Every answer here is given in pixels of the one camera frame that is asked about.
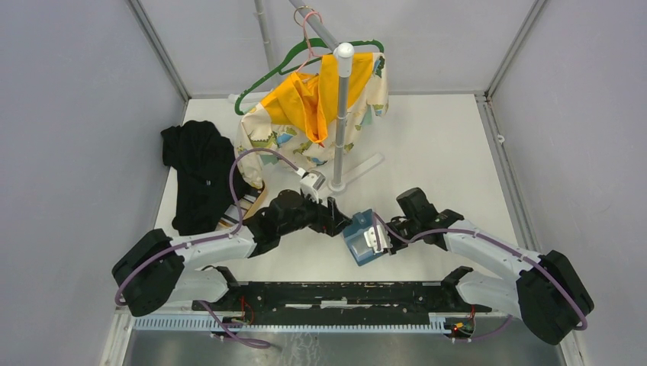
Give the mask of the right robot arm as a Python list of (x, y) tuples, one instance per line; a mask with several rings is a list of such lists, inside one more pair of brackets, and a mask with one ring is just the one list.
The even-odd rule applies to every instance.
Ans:
[(420, 188), (396, 199), (403, 214), (389, 222), (372, 215), (369, 244), (396, 253), (418, 241), (467, 258), (491, 272), (462, 267), (440, 291), (443, 306), (460, 311), (468, 304), (499, 310), (523, 321), (538, 339), (557, 345), (572, 331), (588, 328), (594, 302), (567, 256), (541, 254), (481, 230), (454, 210), (437, 210)]

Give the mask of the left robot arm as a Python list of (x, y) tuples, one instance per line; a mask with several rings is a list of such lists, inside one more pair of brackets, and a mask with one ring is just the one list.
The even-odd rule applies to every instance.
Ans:
[(112, 268), (118, 285), (114, 302), (135, 317), (167, 303), (193, 300), (232, 310), (239, 303), (239, 289), (220, 271), (208, 274), (206, 266), (263, 255), (275, 249), (283, 236), (302, 229), (338, 236), (351, 222), (334, 197), (315, 201), (284, 190), (244, 220), (236, 233), (222, 230), (172, 238), (161, 229), (150, 230)]

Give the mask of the yellow box of cards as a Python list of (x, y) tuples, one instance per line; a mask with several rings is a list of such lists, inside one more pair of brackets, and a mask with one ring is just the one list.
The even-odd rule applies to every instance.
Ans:
[(237, 206), (231, 204), (225, 211), (223, 216), (219, 219), (216, 229), (217, 230), (230, 230), (237, 226), (241, 220), (246, 220), (248, 217), (253, 216), (256, 211), (262, 206), (263, 201), (267, 195), (266, 186), (261, 188), (251, 188), (248, 192), (237, 201), (240, 206), (238, 212)]

